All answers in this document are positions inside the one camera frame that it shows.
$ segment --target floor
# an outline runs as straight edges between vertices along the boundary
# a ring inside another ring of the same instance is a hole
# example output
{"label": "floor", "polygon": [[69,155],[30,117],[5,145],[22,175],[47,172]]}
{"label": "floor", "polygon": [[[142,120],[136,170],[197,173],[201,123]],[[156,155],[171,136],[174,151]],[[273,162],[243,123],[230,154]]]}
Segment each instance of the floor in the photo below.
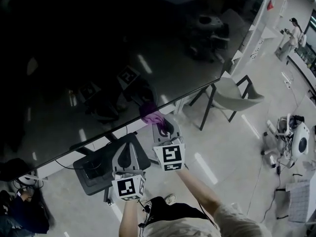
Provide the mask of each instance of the floor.
{"label": "floor", "polygon": [[[283,83],[284,72],[292,82],[292,90]],[[247,66],[243,74],[248,74],[256,90],[265,96],[263,103],[237,113],[231,123],[218,109],[211,109],[204,130],[201,123],[206,107],[206,96],[202,96],[192,106],[185,106],[183,113],[174,118],[182,129],[186,144],[186,164],[196,175],[214,189],[224,203],[237,202],[243,213],[256,221],[262,221],[269,208],[278,177],[274,169],[262,158],[264,147],[262,133],[266,131],[266,121],[276,124],[277,118],[293,112],[308,91],[299,72],[290,64],[282,64],[274,55],[263,57]],[[257,131],[249,128],[245,118]],[[150,127],[139,130],[137,135],[144,149],[151,154],[153,143]],[[314,158],[311,150],[307,158]],[[280,175],[281,187],[292,182],[292,173],[302,171],[301,163],[292,169],[284,169]],[[148,198],[177,195],[178,202],[198,206],[196,200],[182,184],[175,172],[162,172],[152,165],[146,172],[146,195]],[[63,169],[48,178],[42,188],[46,204],[53,215],[54,226],[49,237],[85,237],[93,233],[96,237],[118,236],[119,218],[123,203],[110,208],[103,203],[103,193],[86,196],[73,170]],[[291,229],[287,220],[276,220],[276,216],[286,215],[288,197],[276,195],[264,224],[273,236],[304,236],[305,228]]]}

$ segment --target chair leg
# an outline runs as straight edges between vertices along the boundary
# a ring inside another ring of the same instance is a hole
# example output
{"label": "chair leg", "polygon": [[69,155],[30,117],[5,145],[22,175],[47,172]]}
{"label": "chair leg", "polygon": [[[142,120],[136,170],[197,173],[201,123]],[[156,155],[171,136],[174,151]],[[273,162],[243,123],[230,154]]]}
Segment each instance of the chair leg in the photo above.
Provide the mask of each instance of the chair leg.
{"label": "chair leg", "polygon": [[231,115],[231,117],[229,118],[228,122],[230,123],[233,119],[233,117],[236,115],[236,112],[233,112],[233,114]]}
{"label": "chair leg", "polygon": [[190,106],[192,106],[196,101],[197,99],[199,99],[199,97],[206,91],[206,88],[204,89],[201,89],[199,91],[199,93],[195,96],[195,98],[191,101],[191,103],[189,104]]}
{"label": "chair leg", "polygon": [[200,128],[199,128],[200,131],[203,130],[203,127],[204,127],[205,121],[206,121],[206,119],[207,119],[207,115],[208,115],[209,109],[211,109],[215,91],[216,91],[216,88],[213,87],[213,88],[212,88],[212,93],[211,93],[211,95],[210,95],[210,97],[209,97],[208,104],[207,104],[207,107],[206,107],[206,110],[205,110],[205,113],[204,113],[204,117],[203,117],[202,124],[201,124],[201,126],[200,126]]}

